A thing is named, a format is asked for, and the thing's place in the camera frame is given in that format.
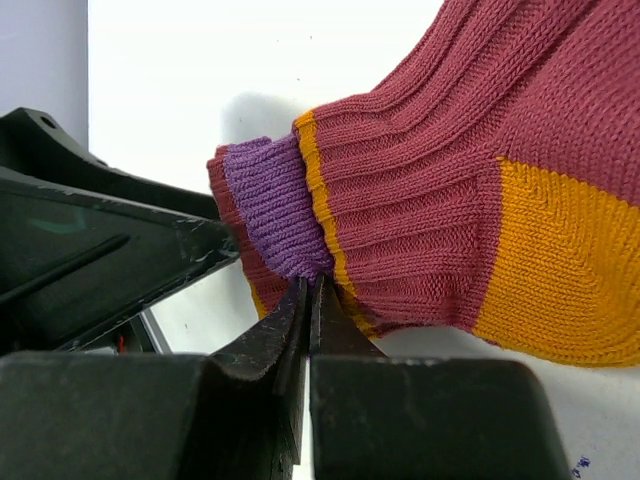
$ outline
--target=sock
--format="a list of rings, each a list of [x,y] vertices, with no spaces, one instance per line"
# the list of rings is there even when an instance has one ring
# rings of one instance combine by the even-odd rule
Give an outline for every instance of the sock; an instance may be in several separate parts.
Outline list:
[[[504,1],[493,3],[496,10],[505,5]],[[446,55],[447,49],[455,41],[477,5],[477,0],[446,0],[418,44],[373,91],[394,88],[390,85],[394,83],[402,84],[405,75],[416,68],[424,72],[425,79],[429,78],[430,72],[433,73],[434,67]]]
[[[633,0],[481,0],[435,63],[418,49],[295,121],[289,161],[363,330],[640,363],[639,21]]]
[[[246,222],[243,219],[229,186],[225,172],[225,163],[243,158],[261,147],[267,147],[271,140],[263,137],[239,145],[219,147],[215,157],[207,163],[211,191],[218,205],[220,218],[231,228],[236,237],[238,251],[244,272],[253,298],[258,318],[263,319],[276,307],[287,290],[286,279],[267,268],[262,257],[249,240]]]

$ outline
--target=knit fabric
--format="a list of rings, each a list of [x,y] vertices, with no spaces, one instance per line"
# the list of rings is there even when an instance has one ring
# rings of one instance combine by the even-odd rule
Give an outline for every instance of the knit fabric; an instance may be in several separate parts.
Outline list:
[[[218,205],[220,218],[231,228],[236,237],[238,251],[242,259],[242,270],[251,287],[251,296],[260,319],[271,312],[287,290],[287,281],[267,268],[262,257],[249,240],[244,219],[236,206],[229,182],[225,175],[225,159],[242,158],[244,154],[268,146],[271,141],[264,137],[240,145],[226,145],[216,151],[215,157],[207,163],[211,191]]]
[[[639,22],[636,0],[450,0],[376,89],[295,121],[363,331],[640,363]]]
[[[333,258],[311,208],[304,164],[291,134],[271,142],[232,147],[223,161],[225,178],[249,240],[266,266],[287,280],[331,273]]]

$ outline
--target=purple cuff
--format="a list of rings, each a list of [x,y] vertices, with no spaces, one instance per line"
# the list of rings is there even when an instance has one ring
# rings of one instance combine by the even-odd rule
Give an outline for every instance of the purple cuff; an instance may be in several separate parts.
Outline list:
[[[224,173],[249,240],[271,271],[312,282],[320,273],[332,273],[333,257],[313,214],[293,134],[230,145]]]

